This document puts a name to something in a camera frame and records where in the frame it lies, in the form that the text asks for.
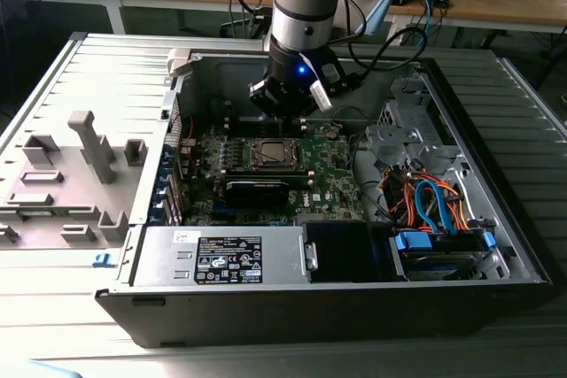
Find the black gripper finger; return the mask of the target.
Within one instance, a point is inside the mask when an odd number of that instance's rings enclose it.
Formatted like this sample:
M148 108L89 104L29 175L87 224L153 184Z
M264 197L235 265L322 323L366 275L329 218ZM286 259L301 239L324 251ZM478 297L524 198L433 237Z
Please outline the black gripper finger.
M308 117L319 109L312 95L298 94L295 99L295 116Z
M281 135L295 136L298 131L298 116L302 111L302 96L293 86L267 77L249 85L249 99L273 120Z

